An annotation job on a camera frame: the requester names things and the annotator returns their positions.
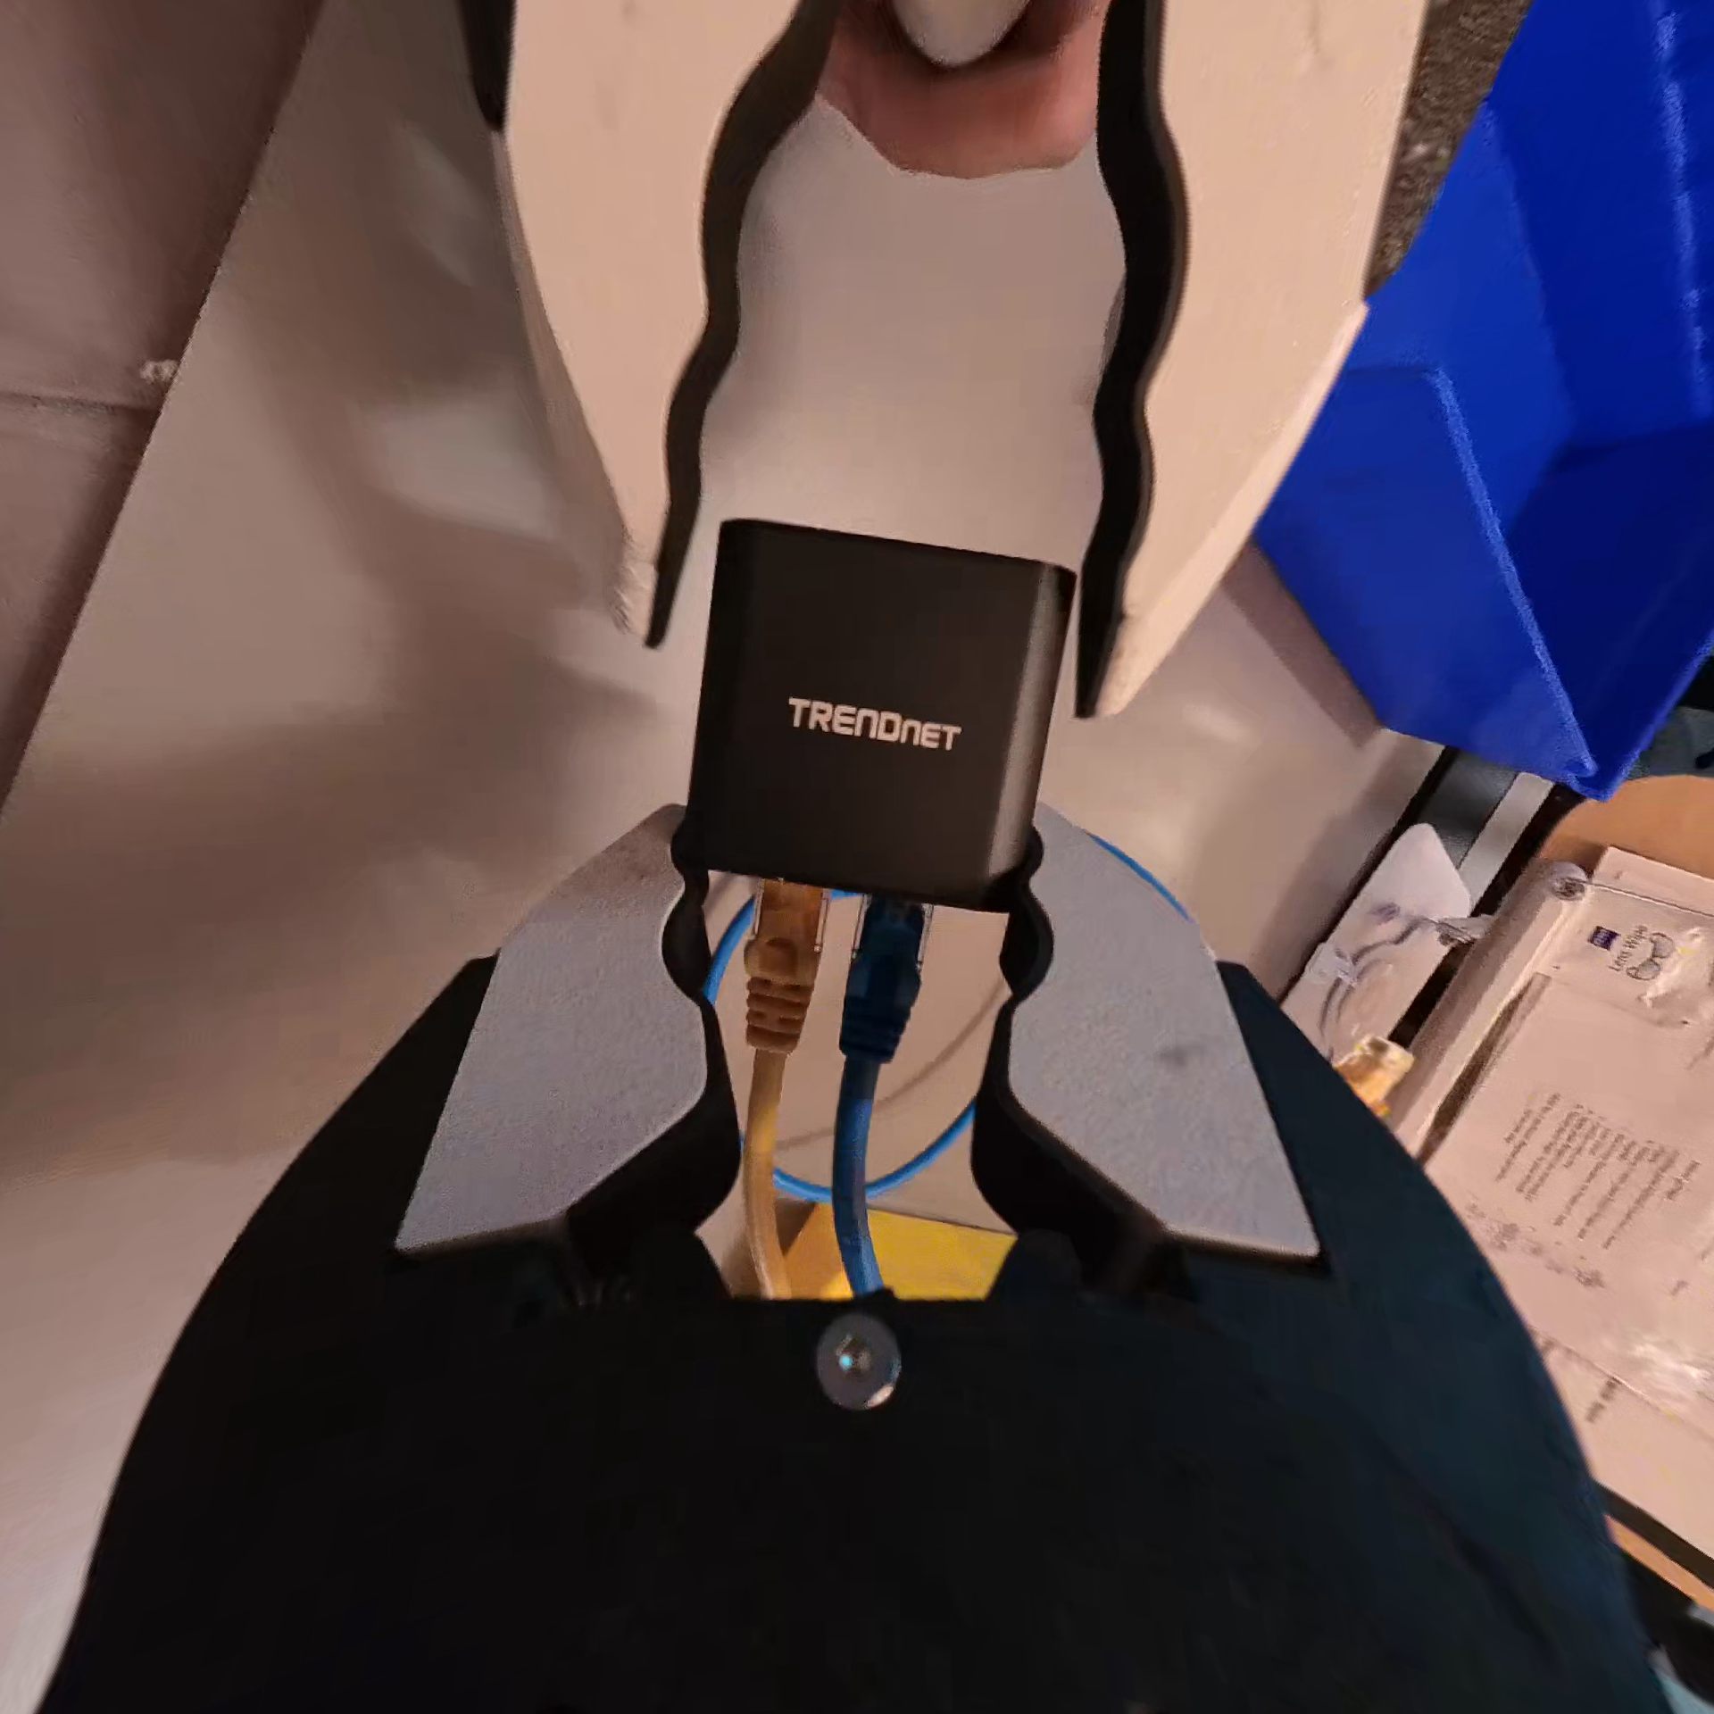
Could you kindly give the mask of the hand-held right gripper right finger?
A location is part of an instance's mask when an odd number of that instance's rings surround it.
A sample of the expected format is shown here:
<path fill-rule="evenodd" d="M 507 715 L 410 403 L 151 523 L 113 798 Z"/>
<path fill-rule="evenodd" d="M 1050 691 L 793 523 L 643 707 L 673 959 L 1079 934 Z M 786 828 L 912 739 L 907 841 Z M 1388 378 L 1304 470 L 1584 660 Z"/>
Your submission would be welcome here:
<path fill-rule="evenodd" d="M 1315 1221 L 1193 920 L 1048 806 L 1010 905 L 972 1135 L 987 1208 L 1019 1234 L 1059 1234 L 1084 1267 L 1145 1267 L 1167 1244 L 1315 1262 Z"/>

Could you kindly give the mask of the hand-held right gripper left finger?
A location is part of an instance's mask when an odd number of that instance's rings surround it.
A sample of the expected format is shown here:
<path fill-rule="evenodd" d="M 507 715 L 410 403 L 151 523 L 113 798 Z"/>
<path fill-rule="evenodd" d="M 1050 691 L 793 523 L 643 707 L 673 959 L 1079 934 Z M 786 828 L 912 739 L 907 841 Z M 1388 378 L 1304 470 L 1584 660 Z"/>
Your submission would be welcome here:
<path fill-rule="evenodd" d="M 654 810 L 501 945 L 395 1246 L 568 1237 L 627 1258 L 696 1233 L 739 1176 L 739 1118 L 704 982 L 709 873 Z"/>

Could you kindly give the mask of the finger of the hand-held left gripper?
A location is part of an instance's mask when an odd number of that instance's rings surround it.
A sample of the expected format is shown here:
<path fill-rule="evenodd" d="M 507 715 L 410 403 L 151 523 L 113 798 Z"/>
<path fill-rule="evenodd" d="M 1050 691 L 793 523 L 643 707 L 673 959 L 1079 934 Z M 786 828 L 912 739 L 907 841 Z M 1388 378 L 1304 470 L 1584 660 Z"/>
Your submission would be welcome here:
<path fill-rule="evenodd" d="M 657 650 L 740 329 L 742 214 L 839 4 L 515 4 L 501 157 L 618 622 Z"/>
<path fill-rule="evenodd" d="M 1366 321 L 1424 4 L 1112 4 L 1123 280 L 1091 410 L 1077 717 L 1118 712 L 1242 549 Z"/>

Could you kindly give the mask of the yellow plastic bin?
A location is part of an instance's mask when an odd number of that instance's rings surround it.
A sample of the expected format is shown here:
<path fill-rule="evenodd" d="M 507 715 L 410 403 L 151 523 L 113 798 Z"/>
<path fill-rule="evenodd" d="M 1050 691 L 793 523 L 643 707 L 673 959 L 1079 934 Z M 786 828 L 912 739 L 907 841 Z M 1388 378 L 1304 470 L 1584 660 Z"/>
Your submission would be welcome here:
<path fill-rule="evenodd" d="M 900 1300 L 984 1300 L 1016 1242 L 1013 1233 L 879 1208 L 870 1211 L 870 1233 L 883 1286 Z M 814 1206 L 786 1244 L 786 1276 L 793 1297 L 851 1297 L 827 1206 Z"/>

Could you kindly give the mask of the black network adapter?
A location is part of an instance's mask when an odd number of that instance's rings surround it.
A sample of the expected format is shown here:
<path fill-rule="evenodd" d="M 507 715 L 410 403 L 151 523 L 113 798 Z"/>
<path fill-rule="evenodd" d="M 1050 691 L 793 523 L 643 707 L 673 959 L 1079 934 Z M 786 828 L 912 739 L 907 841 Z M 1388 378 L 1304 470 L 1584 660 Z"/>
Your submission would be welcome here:
<path fill-rule="evenodd" d="M 726 521 L 684 862 L 1005 911 L 1073 598 L 1052 563 Z"/>

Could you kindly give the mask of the light grey desk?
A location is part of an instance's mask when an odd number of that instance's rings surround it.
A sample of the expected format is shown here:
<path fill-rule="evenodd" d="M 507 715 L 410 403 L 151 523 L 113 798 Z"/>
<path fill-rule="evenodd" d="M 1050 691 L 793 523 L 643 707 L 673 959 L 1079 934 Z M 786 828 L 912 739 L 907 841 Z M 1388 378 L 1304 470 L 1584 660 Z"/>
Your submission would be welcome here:
<path fill-rule="evenodd" d="M 671 642 L 571 543 L 498 151 L 437 4 L 326 4 L 5 806 L 5 1307 L 213 1273 L 455 968 L 682 793 L 725 516 L 1072 563 L 1118 233 L 1091 153 L 907 178 L 816 99 L 742 227 Z"/>

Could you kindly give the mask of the person's left hand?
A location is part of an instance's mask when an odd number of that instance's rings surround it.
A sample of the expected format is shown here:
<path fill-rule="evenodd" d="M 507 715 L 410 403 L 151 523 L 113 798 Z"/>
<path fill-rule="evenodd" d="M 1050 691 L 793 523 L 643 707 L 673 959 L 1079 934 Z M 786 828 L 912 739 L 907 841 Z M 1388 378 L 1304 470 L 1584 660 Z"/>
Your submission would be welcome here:
<path fill-rule="evenodd" d="M 842 4 L 820 98 L 889 166 L 990 179 L 1067 166 L 1098 128 L 1108 1 L 1035 1 L 957 69 L 922 57 L 887 4 Z"/>

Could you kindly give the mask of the white plastic board base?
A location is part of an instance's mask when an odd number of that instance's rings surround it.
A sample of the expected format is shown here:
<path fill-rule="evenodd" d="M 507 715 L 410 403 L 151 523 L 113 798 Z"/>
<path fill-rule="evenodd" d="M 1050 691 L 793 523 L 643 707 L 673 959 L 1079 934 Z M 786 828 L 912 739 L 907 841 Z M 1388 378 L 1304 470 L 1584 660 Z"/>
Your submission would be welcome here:
<path fill-rule="evenodd" d="M 1445 959 L 1488 926 L 1443 836 L 1412 824 L 1309 957 L 1282 1007 L 1323 1059 L 1338 1061 L 1372 1036 L 1393 1036 Z"/>

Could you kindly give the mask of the blue plastic bin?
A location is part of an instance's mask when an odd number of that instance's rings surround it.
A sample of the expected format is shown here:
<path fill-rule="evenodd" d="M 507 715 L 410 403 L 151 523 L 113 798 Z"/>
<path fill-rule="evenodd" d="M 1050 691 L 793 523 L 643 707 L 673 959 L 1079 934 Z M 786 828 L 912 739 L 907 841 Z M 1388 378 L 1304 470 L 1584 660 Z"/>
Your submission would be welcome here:
<path fill-rule="evenodd" d="M 1606 799 L 1711 653 L 1712 4 L 1533 4 L 1254 528 L 1377 719 Z"/>

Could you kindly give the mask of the laminated instruction sheet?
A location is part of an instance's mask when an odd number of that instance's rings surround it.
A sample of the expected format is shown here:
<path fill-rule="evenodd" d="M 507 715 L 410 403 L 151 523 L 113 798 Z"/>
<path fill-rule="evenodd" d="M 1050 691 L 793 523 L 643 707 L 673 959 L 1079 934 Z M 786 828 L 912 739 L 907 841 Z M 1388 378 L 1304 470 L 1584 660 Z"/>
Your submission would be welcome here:
<path fill-rule="evenodd" d="M 1712 1021 L 1667 1030 L 1556 969 L 1598 909 L 1711 925 L 1711 879 L 1606 849 L 1452 1097 L 1426 1166 L 1550 1351 L 1711 1436 Z"/>

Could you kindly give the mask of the white wipe packet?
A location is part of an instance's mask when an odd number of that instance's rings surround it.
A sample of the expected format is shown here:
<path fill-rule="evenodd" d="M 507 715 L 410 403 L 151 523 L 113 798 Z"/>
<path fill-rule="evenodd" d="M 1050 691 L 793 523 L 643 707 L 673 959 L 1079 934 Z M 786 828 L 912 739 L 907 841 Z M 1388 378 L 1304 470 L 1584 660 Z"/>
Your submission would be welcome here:
<path fill-rule="evenodd" d="M 1646 914 L 1621 920 L 1598 909 L 1576 933 L 1560 979 L 1628 1015 L 1688 1030 L 1712 1021 L 1711 925 L 1690 917 Z"/>

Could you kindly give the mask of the papers in plastic sleeve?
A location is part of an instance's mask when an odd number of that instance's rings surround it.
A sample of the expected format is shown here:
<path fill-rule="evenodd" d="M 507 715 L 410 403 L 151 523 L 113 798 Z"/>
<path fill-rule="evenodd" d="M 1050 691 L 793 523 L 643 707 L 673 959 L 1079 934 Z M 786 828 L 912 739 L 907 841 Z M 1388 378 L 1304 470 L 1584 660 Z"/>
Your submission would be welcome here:
<path fill-rule="evenodd" d="M 1610 847 L 1711 879 L 1711 782 L 1651 777 L 1622 785 L 1609 802 L 1560 815 L 1533 847 L 1488 937 L 1417 1034 L 1417 1065 L 1393 1097 L 1392 1127 L 1426 1171 L 1429 1147 L 1443 1137 L 1452 1097 L 1467 1093 L 1484 1051 L 1495 1045 L 1562 901 L 1580 895 L 1576 878 Z M 1711 1436 L 1533 1338 L 1572 1413 L 1621 1549 L 1711 1605 Z"/>

